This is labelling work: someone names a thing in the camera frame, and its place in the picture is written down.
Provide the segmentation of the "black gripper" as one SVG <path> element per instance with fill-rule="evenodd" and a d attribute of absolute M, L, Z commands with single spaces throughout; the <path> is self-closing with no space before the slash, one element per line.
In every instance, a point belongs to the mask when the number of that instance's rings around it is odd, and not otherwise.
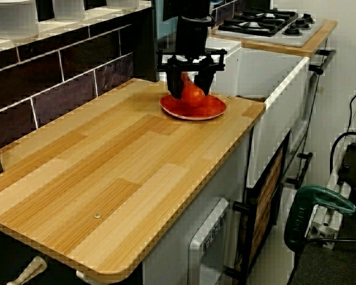
<path fill-rule="evenodd" d="M 224 49 L 206 49 L 208 28 L 213 18 L 191 19 L 180 16 L 177 21 L 176 44 L 172 49 L 159 49 L 156 70 L 166 72 L 171 95 L 182 99 L 182 71 L 198 71 L 194 83 L 208 95 L 214 74 L 225 69 Z"/>

